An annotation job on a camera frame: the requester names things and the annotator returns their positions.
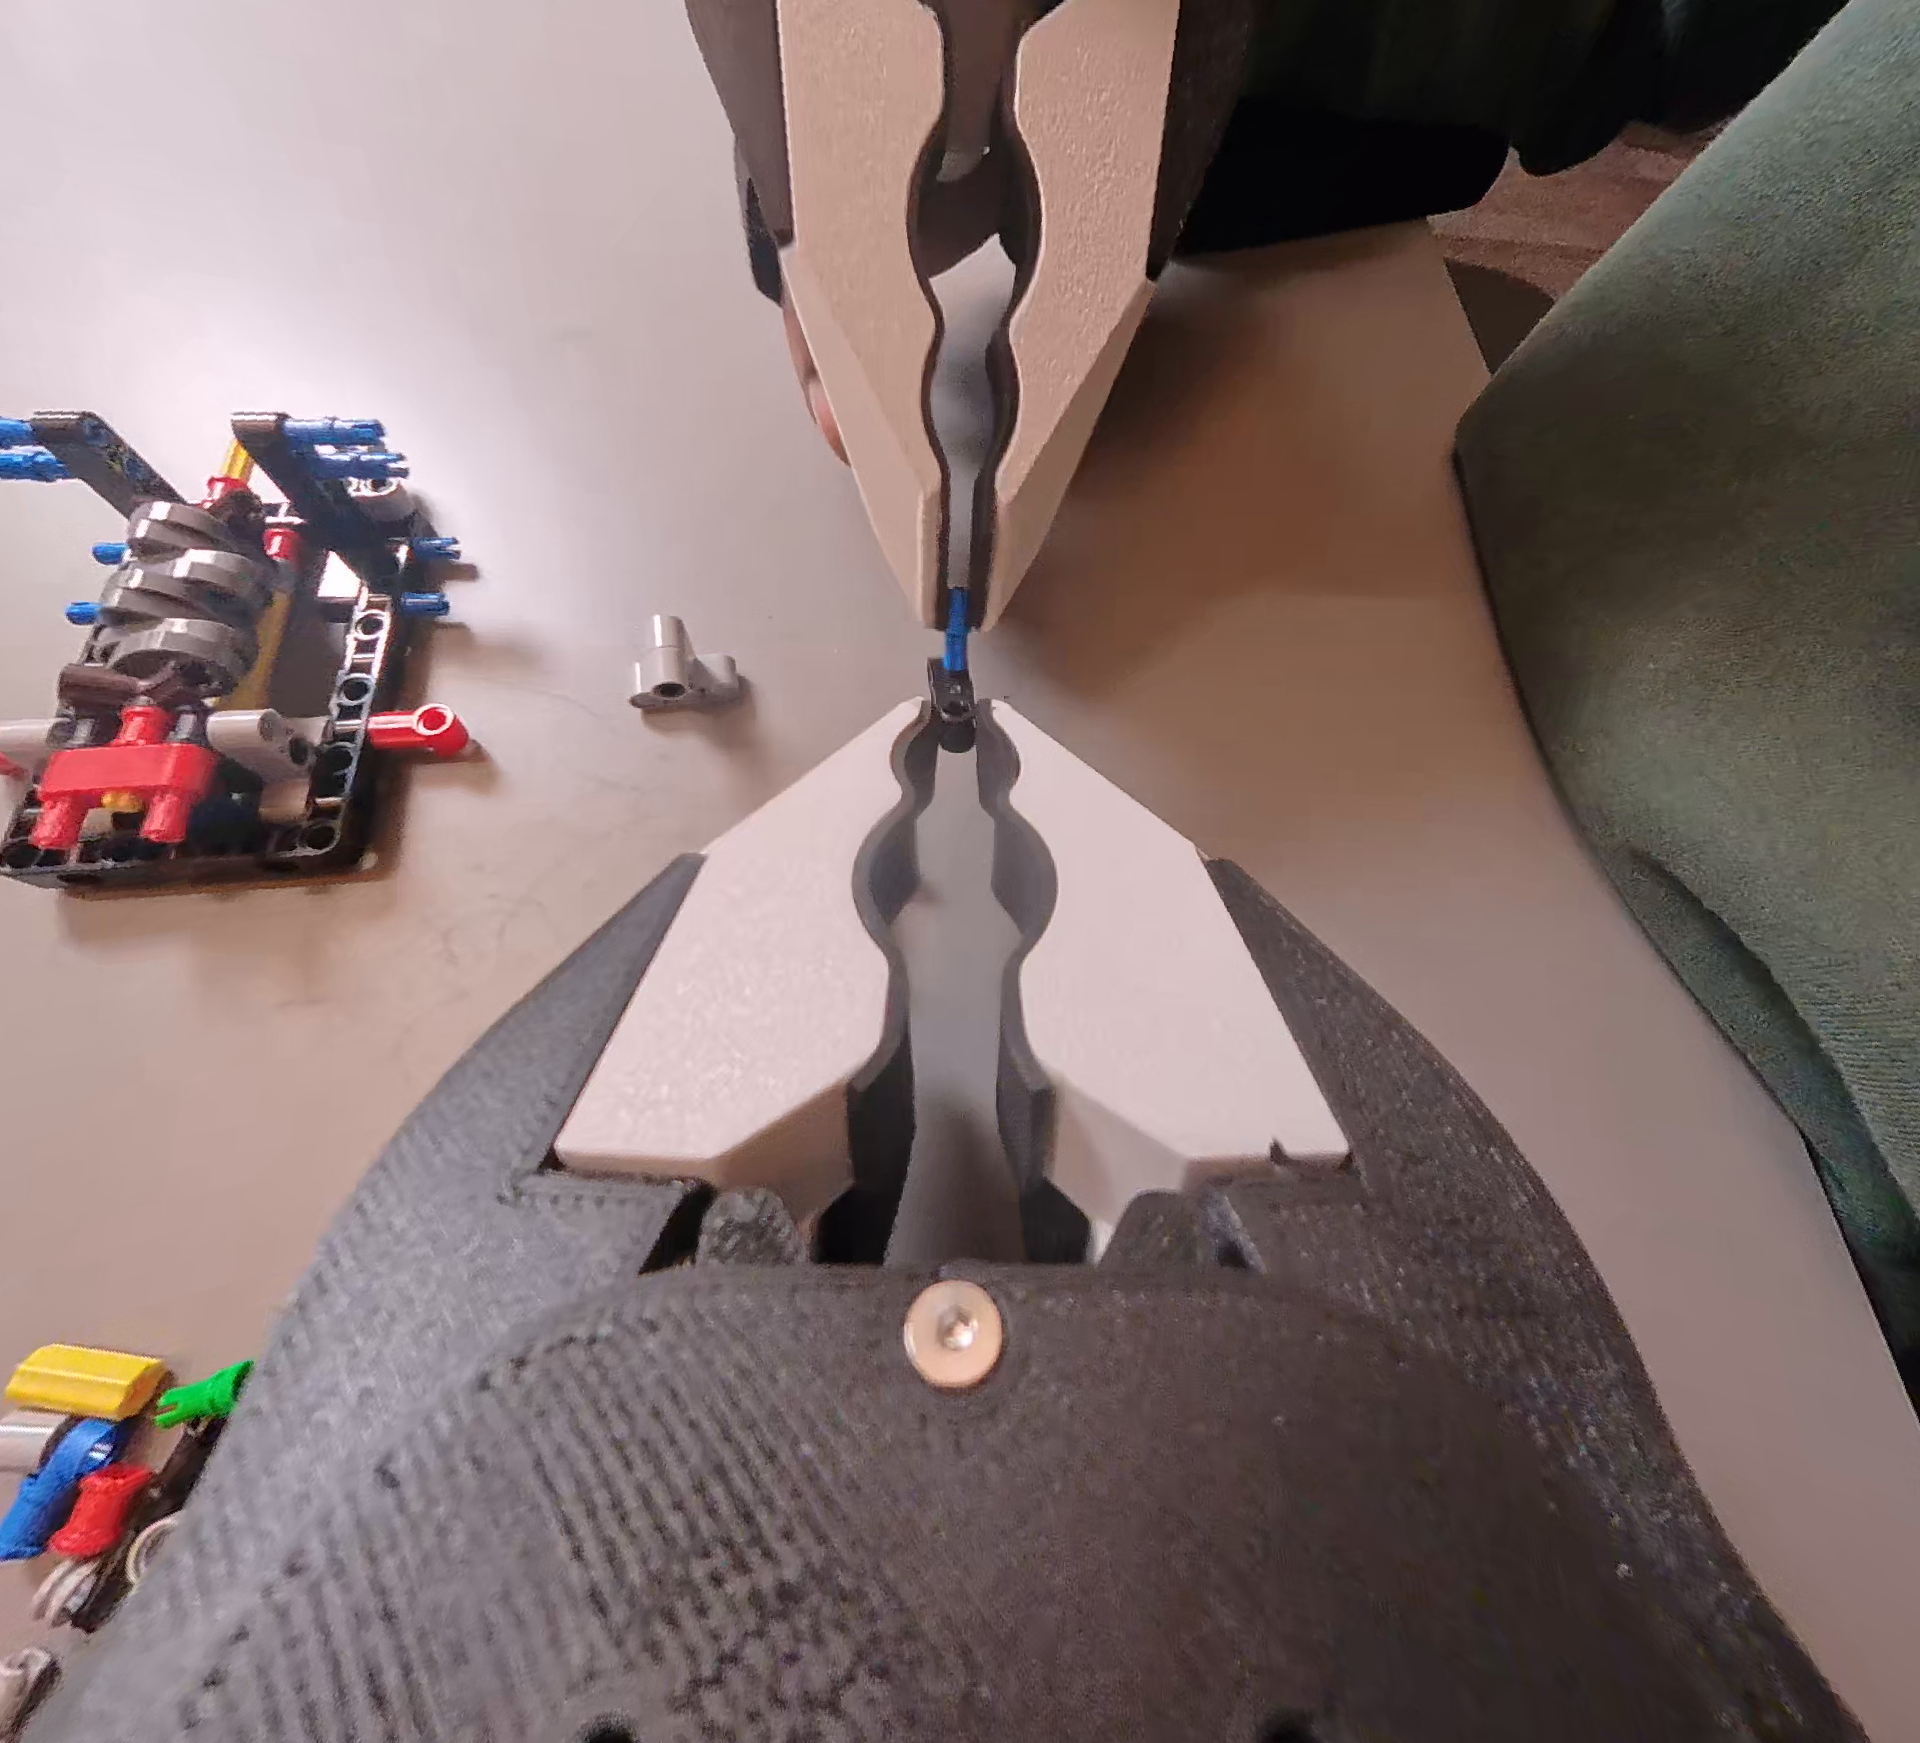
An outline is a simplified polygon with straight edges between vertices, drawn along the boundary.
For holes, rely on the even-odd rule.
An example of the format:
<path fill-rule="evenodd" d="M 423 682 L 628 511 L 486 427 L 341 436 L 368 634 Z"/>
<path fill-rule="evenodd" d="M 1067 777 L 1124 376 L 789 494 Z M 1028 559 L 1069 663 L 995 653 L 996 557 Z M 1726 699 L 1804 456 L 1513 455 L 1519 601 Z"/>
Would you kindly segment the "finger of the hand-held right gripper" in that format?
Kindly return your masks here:
<path fill-rule="evenodd" d="M 1033 232 L 1005 321 L 1013 412 L 976 533 L 982 630 L 1040 555 L 1156 292 L 1179 10 L 1179 0 L 1064 0 L 1020 36 L 1006 121 Z"/>
<path fill-rule="evenodd" d="M 993 130 L 995 0 L 774 0 L 792 239 L 782 278 L 868 522 L 916 622 L 941 619 L 948 466 L 924 189 Z"/>

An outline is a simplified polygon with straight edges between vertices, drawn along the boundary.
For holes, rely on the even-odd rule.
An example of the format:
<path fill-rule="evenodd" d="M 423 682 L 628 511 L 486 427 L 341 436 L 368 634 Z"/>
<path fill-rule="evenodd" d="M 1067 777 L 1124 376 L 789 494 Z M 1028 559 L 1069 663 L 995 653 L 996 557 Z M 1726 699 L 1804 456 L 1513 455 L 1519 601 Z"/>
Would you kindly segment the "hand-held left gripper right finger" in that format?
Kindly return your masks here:
<path fill-rule="evenodd" d="M 1202 850 L 1008 703 L 975 715 L 1001 980 L 996 1120 L 1040 1266 L 1126 1211 L 1351 1143 Z"/>

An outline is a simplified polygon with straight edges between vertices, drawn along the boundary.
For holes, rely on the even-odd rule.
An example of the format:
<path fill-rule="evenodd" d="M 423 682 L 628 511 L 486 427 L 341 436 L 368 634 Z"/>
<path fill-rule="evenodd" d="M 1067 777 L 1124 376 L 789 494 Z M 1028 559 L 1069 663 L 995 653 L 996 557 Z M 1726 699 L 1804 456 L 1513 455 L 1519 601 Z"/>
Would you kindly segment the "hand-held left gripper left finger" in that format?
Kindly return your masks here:
<path fill-rule="evenodd" d="M 701 851 L 559 1170 L 760 1190 L 826 1260 L 887 1257 L 916 1129 L 896 925 L 938 758 L 910 701 Z"/>

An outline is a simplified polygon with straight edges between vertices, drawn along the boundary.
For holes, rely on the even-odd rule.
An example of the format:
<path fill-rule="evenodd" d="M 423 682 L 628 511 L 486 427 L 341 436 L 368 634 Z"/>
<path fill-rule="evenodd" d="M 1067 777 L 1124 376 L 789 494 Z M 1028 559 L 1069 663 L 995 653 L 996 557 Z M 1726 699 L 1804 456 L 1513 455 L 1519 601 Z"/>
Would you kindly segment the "grey lego connector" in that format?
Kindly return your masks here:
<path fill-rule="evenodd" d="M 745 690 L 734 657 L 698 650 L 681 616 L 658 613 L 650 619 L 635 661 L 633 710 L 726 708 L 739 701 Z"/>

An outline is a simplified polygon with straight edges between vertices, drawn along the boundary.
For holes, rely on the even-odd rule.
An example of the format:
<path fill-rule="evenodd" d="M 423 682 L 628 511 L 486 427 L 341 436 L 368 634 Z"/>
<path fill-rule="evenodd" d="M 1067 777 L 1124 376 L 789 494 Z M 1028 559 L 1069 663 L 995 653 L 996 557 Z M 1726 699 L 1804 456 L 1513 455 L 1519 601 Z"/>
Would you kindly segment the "pile of loose lego pieces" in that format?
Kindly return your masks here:
<path fill-rule="evenodd" d="M 2 1563 L 32 1570 L 35 1638 L 4 1651 L 4 1739 L 145 1585 L 253 1376 L 179 1382 L 157 1357 L 30 1352 L 4 1387 Z"/>

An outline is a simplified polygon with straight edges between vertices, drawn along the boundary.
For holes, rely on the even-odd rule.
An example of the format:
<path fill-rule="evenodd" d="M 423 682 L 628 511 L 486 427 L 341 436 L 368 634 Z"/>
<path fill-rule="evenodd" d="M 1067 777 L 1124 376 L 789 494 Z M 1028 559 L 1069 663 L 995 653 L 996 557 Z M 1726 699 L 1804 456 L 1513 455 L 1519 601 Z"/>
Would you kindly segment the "person's right hand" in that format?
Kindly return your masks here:
<path fill-rule="evenodd" d="M 818 434 L 821 434 L 821 438 L 826 441 L 827 450 L 833 455 L 833 458 L 847 465 L 846 441 L 843 441 L 840 422 L 831 409 L 818 365 L 811 358 L 809 346 L 805 342 L 801 315 L 798 311 L 796 297 L 792 292 L 784 294 L 782 317 L 784 317 L 789 360 L 803 394 L 805 412 L 809 420 L 814 422 Z"/>

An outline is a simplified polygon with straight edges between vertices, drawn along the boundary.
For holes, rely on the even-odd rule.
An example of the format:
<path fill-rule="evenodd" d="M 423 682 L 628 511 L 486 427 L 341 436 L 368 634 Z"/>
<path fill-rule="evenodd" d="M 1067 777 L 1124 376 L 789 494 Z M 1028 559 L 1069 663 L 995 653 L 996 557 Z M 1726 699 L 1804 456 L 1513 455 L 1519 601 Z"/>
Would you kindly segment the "black garment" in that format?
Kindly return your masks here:
<path fill-rule="evenodd" d="M 1495 188 L 1507 156 L 1507 141 L 1477 127 L 1244 99 L 1175 256 L 1264 249 L 1458 213 Z"/>

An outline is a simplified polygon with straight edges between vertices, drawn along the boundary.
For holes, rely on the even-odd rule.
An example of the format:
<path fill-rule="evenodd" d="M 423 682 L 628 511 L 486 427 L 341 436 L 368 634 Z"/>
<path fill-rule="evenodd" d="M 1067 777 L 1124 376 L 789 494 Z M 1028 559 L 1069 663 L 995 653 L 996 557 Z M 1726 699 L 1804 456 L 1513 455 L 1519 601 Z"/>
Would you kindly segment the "black lego frame assembly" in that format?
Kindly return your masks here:
<path fill-rule="evenodd" d="M 404 764 L 477 755 L 412 663 L 463 565 L 369 415 L 240 412 L 179 488 L 96 412 L 4 417 L 4 483 L 120 521 L 48 715 L 4 723 L 4 881 L 72 894 L 363 867 Z"/>

